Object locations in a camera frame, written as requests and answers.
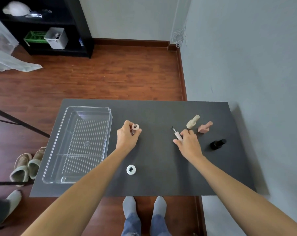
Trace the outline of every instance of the wooden floor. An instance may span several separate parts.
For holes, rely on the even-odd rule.
[[[64,98],[182,100],[176,53],[166,48],[96,46],[91,59],[32,57],[18,48],[14,56],[41,64],[43,69],[1,72],[0,109],[48,134]],[[0,122],[0,181],[9,180],[20,154],[34,154],[47,141],[26,128]],[[0,186],[0,197],[16,188]],[[22,202],[0,235],[20,235],[55,200],[29,198],[31,186],[21,189]],[[198,233],[195,198],[165,200],[171,234]],[[136,197],[136,201],[143,235],[148,235],[155,197]],[[122,197],[103,198],[83,235],[120,235],[125,220],[122,202]]]

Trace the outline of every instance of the hand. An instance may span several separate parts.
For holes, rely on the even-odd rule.
[[[194,134],[192,130],[183,130],[180,133],[183,136],[183,141],[174,139],[173,142],[178,146],[181,154],[189,161],[196,157],[203,156],[201,151],[201,146],[197,139],[197,135]]]
[[[139,128],[135,131],[135,134],[131,135],[131,126],[134,123],[126,120],[122,128],[117,131],[117,145],[116,149],[122,149],[127,151],[127,154],[135,147],[135,144],[138,141],[139,135],[142,132],[142,129]]]

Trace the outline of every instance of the clear plastic tray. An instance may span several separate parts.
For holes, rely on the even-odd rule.
[[[44,183],[75,183],[107,156],[110,108],[68,107],[64,113]]]

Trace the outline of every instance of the beige slipper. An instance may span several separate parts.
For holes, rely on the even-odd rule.
[[[15,161],[14,170],[10,174],[11,181],[28,181],[28,162],[31,160],[32,155],[29,153],[21,154]]]
[[[33,156],[32,160],[30,160],[28,163],[29,177],[33,180],[36,179],[45,150],[46,150],[46,147],[41,147]]]

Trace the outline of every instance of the sheer curtain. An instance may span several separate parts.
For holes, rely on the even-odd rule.
[[[0,21],[0,71],[16,69],[29,72],[42,68],[40,64],[23,62],[11,56],[17,45],[18,41]]]

